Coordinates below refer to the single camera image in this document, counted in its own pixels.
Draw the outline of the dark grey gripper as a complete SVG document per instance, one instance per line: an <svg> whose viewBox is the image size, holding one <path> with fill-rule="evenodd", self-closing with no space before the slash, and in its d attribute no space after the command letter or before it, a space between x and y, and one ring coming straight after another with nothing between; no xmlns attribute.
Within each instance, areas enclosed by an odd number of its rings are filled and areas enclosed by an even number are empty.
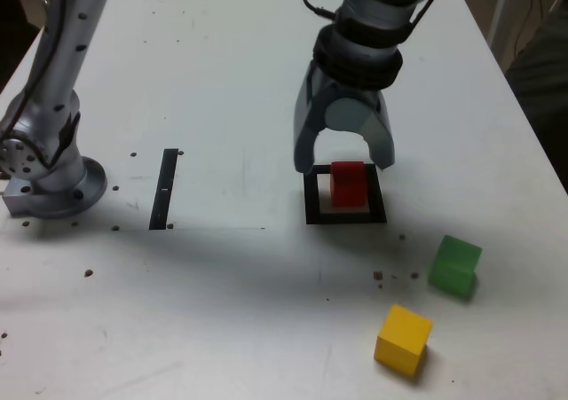
<svg viewBox="0 0 568 400"><path fill-rule="evenodd" d="M331 103L333 92L338 99ZM312 171L315 141L325 128L360 135L367 143L369 158L380 170L394 164L394 140L383 94L379 90L331 84L313 59L298 92L294 112L293 158L297 172Z"/></svg>

